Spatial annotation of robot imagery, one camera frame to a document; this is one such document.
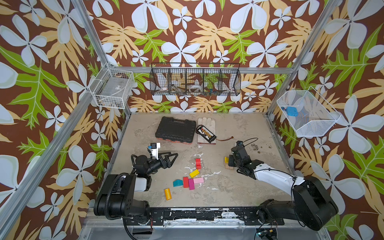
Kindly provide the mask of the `natural wood block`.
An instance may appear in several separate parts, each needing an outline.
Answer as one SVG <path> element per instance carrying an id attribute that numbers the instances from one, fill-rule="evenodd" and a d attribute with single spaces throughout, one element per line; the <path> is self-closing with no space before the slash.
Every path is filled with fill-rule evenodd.
<path id="1" fill-rule="evenodd" d="M 231 167 L 228 165 L 228 163 L 225 163 L 225 169 L 227 170 L 234 170 L 234 167 Z"/>

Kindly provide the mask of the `red arch block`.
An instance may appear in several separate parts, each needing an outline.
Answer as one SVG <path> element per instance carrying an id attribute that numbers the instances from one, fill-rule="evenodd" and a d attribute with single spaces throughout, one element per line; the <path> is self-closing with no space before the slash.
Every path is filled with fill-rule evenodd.
<path id="1" fill-rule="evenodd" d="M 202 168 L 201 159 L 196 159 L 196 169 L 200 170 Z"/>

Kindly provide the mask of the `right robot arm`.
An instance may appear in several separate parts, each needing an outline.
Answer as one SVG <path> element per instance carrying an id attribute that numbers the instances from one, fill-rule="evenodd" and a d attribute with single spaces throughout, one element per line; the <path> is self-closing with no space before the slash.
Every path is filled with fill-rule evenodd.
<path id="1" fill-rule="evenodd" d="M 311 230 L 320 230 L 339 209 L 321 181 L 313 176 L 297 177 L 252 160 L 243 142 L 231 149 L 229 166 L 237 173 L 265 182 L 288 194 L 289 201 L 266 200 L 259 205 L 258 221 L 269 224 L 278 219 L 296 220 Z"/>

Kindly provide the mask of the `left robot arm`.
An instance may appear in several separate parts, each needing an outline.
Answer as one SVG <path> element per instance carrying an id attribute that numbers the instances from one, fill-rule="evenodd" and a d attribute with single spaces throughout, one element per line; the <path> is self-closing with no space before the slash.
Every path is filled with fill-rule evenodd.
<path id="1" fill-rule="evenodd" d="M 147 201 L 135 200 L 134 193 L 148 191 L 151 175 L 159 169 L 171 168 L 178 154 L 165 152 L 158 157 L 156 160 L 145 155 L 131 155 L 131 173 L 108 175 L 95 201 L 94 214 L 108 220 L 132 218 L 138 223 L 146 223 L 151 217 L 150 205 Z"/>

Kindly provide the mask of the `teal quarter-round block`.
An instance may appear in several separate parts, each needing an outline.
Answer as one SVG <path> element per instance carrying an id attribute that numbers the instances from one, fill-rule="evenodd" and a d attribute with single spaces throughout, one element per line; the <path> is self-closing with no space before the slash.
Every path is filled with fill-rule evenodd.
<path id="1" fill-rule="evenodd" d="M 173 187 L 183 187 L 183 186 L 184 186 L 183 180 L 175 180 L 175 181 L 173 181 Z"/>

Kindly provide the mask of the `red square block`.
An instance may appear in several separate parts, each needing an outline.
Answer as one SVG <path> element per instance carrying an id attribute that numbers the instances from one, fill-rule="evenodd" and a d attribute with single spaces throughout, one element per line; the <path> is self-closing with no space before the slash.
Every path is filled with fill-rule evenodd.
<path id="1" fill-rule="evenodd" d="M 189 188 L 189 178 L 183 177 L 183 188 Z"/>

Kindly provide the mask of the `yellow rectangular block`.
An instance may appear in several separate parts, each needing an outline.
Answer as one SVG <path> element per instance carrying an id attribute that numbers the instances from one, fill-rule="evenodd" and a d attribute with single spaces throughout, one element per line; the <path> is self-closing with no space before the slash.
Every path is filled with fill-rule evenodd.
<path id="1" fill-rule="evenodd" d="M 198 176 L 200 174 L 200 171 L 199 170 L 194 170 L 193 172 L 191 172 L 189 175 L 191 178 L 195 178 L 196 176 Z"/>

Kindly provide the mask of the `magenta rectangular block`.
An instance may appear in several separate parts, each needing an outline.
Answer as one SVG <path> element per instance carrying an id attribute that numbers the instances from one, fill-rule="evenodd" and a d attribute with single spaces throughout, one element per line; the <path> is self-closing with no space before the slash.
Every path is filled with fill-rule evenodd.
<path id="1" fill-rule="evenodd" d="M 194 179 L 188 179 L 188 181 L 189 181 L 189 190 L 194 190 L 195 189 Z"/>

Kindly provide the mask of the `orange cylinder block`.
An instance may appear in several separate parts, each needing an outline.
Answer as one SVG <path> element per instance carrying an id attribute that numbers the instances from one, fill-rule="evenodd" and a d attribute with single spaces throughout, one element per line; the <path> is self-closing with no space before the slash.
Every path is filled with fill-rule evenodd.
<path id="1" fill-rule="evenodd" d="M 165 193 L 165 197 L 166 197 L 166 200 L 169 201 L 172 199 L 172 194 L 171 194 L 171 190 L 169 188 L 167 189 L 164 189 L 164 193 Z"/>

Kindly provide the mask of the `pink rectangular block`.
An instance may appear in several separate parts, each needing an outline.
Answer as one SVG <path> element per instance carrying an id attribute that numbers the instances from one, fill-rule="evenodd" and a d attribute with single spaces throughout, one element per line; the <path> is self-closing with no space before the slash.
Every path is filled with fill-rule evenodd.
<path id="1" fill-rule="evenodd" d="M 202 178 L 202 177 L 194 178 L 193 181 L 194 181 L 194 184 L 202 184 L 205 182 L 204 178 Z"/>

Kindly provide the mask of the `black tool case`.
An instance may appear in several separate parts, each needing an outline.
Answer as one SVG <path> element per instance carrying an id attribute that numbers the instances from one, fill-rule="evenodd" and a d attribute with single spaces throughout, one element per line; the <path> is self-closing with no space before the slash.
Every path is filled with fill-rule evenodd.
<path id="1" fill-rule="evenodd" d="M 191 144 L 194 139 L 196 127 L 196 121 L 162 117 L 155 137 L 171 142 Z"/>

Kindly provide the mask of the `black charger board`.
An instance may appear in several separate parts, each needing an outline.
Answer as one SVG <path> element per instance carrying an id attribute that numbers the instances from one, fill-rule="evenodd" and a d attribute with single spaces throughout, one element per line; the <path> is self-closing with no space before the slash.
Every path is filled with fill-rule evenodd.
<path id="1" fill-rule="evenodd" d="M 204 125 L 199 125 L 196 128 L 196 133 L 201 136 L 209 144 L 216 140 L 217 136 L 208 130 Z"/>

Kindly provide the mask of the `blue object in basket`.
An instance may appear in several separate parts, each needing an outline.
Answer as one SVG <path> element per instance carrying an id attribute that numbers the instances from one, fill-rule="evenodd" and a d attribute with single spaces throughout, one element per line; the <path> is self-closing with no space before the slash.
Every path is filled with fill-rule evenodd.
<path id="1" fill-rule="evenodd" d="M 290 117 L 297 117 L 299 115 L 299 112 L 298 112 L 297 108 L 295 108 L 295 107 L 286 107 L 285 112 Z"/>

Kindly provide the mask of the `tape roll in basket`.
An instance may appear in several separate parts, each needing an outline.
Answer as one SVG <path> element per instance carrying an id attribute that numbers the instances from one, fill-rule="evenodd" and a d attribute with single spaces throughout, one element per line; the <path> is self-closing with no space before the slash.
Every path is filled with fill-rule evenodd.
<path id="1" fill-rule="evenodd" d="M 198 93 L 203 91 L 203 87 L 200 85 L 191 85 L 189 86 L 189 91 L 192 93 Z"/>

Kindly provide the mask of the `white mesh basket right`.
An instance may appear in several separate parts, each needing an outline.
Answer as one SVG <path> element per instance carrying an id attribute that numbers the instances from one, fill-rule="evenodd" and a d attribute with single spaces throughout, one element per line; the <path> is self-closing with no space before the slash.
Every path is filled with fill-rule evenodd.
<path id="1" fill-rule="evenodd" d="M 341 118 L 341 113 L 313 87 L 286 91 L 277 104 L 299 138 L 323 137 Z M 297 108 L 299 115 L 288 116 L 286 107 Z"/>

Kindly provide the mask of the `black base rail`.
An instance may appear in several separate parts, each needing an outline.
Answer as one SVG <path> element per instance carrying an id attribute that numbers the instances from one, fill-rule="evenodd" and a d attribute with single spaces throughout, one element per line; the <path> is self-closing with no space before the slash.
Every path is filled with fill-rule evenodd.
<path id="1" fill-rule="evenodd" d="M 268 219 L 259 207 L 228 207 L 228 208 L 151 208 L 148 219 L 128 217 L 128 226 L 165 226 L 169 222 L 185 220 L 193 224 L 221 223 L 224 220 L 245 226 L 260 226 L 262 224 L 285 224 L 282 218 Z"/>

